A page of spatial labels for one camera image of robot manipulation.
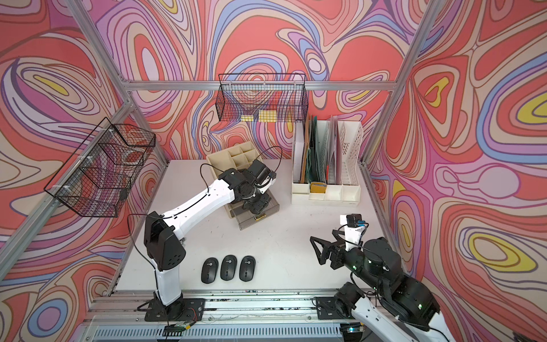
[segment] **mounting plate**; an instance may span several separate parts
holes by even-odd
[[[353,317],[347,318],[341,316],[334,306],[334,297],[315,297],[317,304],[317,318],[319,320],[352,320]]]
[[[146,310],[144,320],[147,322],[183,322],[194,319],[194,311],[196,312],[196,321],[201,321],[203,316],[203,308],[205,307],[205,299],[203,298],[179,298],[164,308],[161,301],[157,298],[152,300]]]

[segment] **metal grille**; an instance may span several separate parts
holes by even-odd
[[[254,340],[262,338],[335,338],[342,332],[339,323],[287,323],[287,324],[197,324],[185,332],[169,332],[163,326],[99,326],[93,341],[169,340]]]
[[[220,74],[219,79],[219,121],[274,123],[307,117],[305,74]]]
[[[58,191],[44,190],[80,216],[117,217],[155,144],[152,132],[110,124]]]

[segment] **black wire mesh basket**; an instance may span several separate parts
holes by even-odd
[[[117,217],[155,145],[154,133],[109,122],[58,190],[53,193],[48,187],[65,165],[44,190],[80,216]]]
[[[294,122],[307,117],[303,73],[219,74],[215,106],[219,121]]]

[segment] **computer mouse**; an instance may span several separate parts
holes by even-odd
[[[201,269],[201,281],[205,284],[212,283],[217,276],[217,270],[218,260],[216,258],[208,258],[205,260],[203,268]]]
[[[256,261],[254,261],[254,258],[251,256],[246,256],[243,259],[241,259],[240,279],[243,281],[251,280],[254,275],[255,265],[256,265]]]
[[[220,278],[222,280],[232,280],[236,273],[236,267],[237,258],[232,255],[225,256],[222,265],[220,265]]]

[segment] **paper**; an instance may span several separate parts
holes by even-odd
[[[330,121],[319,120],[316,124],[317,176],[319,182],[327,182],[327,149],[329,146]]]
[[[340,141],[344,139],[344,137],[340,135],[341,134],[340,127],[343,124],[344,123],[341,121],[336,122],[336,160],[335,160],[336,175],[335,175],[335,178],[336,178],[336,184],[338,185],[342,185],[342,146],[340,144]]]
[[[330,118],[329,150],[327,156],[327,184],[336,184],[336,141],[338,140],[338,119]]]
[[[317,174],[317,117],[313,117],[310,124],[310,153],[308,155],[308,165],[306,166],[309,172],[306,172],[306,183],[318,182]]]
[[[304,158],[302,160],[302,170],[300,171],[300,183],[306,182],[306,168],[308,160],[308,149],[310,146],[310,117],[306,119],[306,125],[304,128]]]
[[[304,159],[304,123],[294,123],[293,138],[293,183],[300,182],[302,173],[302,160]]]

